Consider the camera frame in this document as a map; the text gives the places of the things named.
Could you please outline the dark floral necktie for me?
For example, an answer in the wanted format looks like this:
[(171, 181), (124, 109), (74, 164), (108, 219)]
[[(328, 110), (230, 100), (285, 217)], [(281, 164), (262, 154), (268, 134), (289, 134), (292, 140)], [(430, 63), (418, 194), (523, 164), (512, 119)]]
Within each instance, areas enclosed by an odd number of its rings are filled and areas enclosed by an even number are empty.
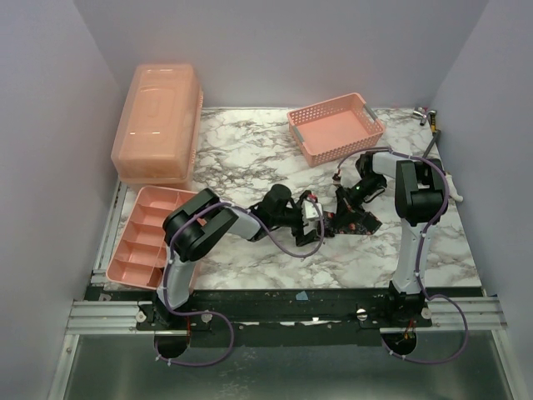
[(325, 217), (325, 237), (333, 238), (336, 235), (372, 235), (381, 227), (381, 221), (366, 211), (348, 212), (340, 214), (327, 212)]

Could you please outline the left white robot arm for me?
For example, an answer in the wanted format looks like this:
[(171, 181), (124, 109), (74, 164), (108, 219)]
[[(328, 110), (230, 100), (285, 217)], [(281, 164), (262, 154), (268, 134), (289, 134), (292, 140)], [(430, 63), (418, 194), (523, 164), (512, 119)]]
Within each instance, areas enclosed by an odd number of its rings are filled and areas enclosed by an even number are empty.
[[(326, 236), (326, 215), (312, 192), (305, 191), (297, 200), (291, 190), (273, 185), (260, 202), (240, 207), (224, 201), (212, 189), (205, 188), (171, 212), (162, 224), (167, 249), (167, 265), (157, 288), (161, 304), (156, 319), (167, 329), (178, 328), (184, 317), (189, 284), (196, 264), (227, 235), (236, 235), (250, 243), (264, 237), (285, 254), (305, 259), (317, 253)], [(288, 250), (273, 236), (278, 228), (289, 228), (298, 247), (315, 243), (308, 253)]]

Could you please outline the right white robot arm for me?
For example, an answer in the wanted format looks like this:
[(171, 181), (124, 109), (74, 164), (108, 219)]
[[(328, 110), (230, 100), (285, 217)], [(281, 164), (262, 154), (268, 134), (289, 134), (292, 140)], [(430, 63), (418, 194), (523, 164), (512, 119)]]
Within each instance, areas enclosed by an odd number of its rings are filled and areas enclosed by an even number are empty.
[(360, 181), (341, 185), (341, 172), (333, 175), (336, 213), (331, 227), (337, 233), (361, 229), (372, 234), (381, 225), (362, 205), (382, 193), (388, 178), (395, 181), (394, 203), (401, 220), (401, 245), (387, 295), (372, 311), (390, 325), (400, 327), (421, 315), (428, 295), (424, 286), (426, 260), (436, 224), (448, 208), (449, 188), (441, 162), (408, 156), (385, 148), (372, 148), (356, 161)]

